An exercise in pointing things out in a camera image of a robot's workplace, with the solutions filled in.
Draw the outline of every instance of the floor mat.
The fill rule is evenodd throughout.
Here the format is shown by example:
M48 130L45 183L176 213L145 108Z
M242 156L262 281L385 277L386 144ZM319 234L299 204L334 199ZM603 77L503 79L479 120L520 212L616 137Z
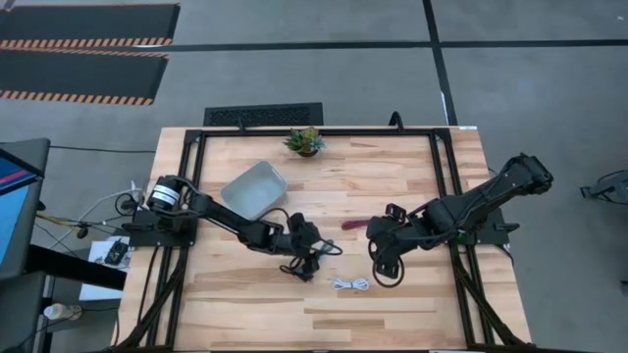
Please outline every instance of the floor mat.
M0 98L150 105L168 57L77 49L0 49Z
M0 11L0 46L18 48L165 45L178 4L17 6Z
M204 126L323 126L323 103L205 108Z

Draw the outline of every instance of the small plant pot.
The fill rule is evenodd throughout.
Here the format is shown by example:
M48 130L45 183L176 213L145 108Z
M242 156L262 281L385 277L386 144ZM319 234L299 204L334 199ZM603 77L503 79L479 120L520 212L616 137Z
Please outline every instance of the small plant pot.
M298 155L301 156L301 157L307 158L307 157L313 157L315 154L318 153L318 150L315 150L315 151L312 151L312 152L296 152L296 153L298 153Z

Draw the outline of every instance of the wooden table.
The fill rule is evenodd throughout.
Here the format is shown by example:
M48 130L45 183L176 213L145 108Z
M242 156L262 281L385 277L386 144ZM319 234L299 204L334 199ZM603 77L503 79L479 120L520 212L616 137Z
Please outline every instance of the wooden table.
M184 131L179 127L162 130L151 173L153 184L159 176L177 173ZM489 177L478 131L452 127L451 134L463 187L478 185ZM281 206L289 213L302 212L325 238L333 239L344 250L344 255L323 258L321 270L311 282L304 283L278 270L289 258L251 252L234 235L200 222L185 274L175 349L465 347L445 246L404 255L404 282L385 289L371 276L365 228L340 229L347 220L383 215L391 202L412 210L438 197L428 138L326 137L327 149L310 159L289 152L282 140L209 138L201 190L222 202L223 186L259 160L269 161L289 183L288 197ZM447 169L445 149L441 147L440 152ZM121 338L135 325L152 252L152 248L142 248L133 254L120 308ZM515 334L529 340L510 260L494 246L478 246L477 252L488 300ZM152 302L158 268L159 260L145 308ZM333 291L332 282L337 277L364 277L373 285L367 291ZM477 308L470 298L469 303L476 339L481 341ZM164 342L169 313L167 303L158 343Z

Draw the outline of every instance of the potted succulent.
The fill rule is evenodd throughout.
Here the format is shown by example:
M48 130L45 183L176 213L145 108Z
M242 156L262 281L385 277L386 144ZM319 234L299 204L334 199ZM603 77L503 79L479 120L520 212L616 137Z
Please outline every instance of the potted succulent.
M312 157L325 147L323 137L321 137L318 130L312 126L304 130L292 129L284 145L286 145L290 151L298 153L301 157Z

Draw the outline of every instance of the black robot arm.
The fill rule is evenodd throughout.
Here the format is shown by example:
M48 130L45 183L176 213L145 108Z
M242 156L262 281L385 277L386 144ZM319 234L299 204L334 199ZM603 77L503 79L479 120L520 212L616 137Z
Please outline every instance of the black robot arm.
M487 215L517 195L542 194L553 177L536 157L525 154L511 158L503 169L485 183L463 193L434 199L406 214L389 204L384 217L373 217L366 231L373 276L403 278L401 255L421 247L430 250L461 233L477 230Z
M250 221L240 216L180 176L160 176L146 205L159 217L156 226L161 230L176 232L185 222L203 219L235 234L239 242L250 250L269 255L294 256L292 266L281 267L281 270L303 280L312 279L313 273L319 269L318 259L321 255L341 253L336 245L322 239L316 226L306 222L301 213L290 217L286 214L288 232L284 233L282 225L262 220ZM319 241L336 251L329 253L314 249L313 245Z

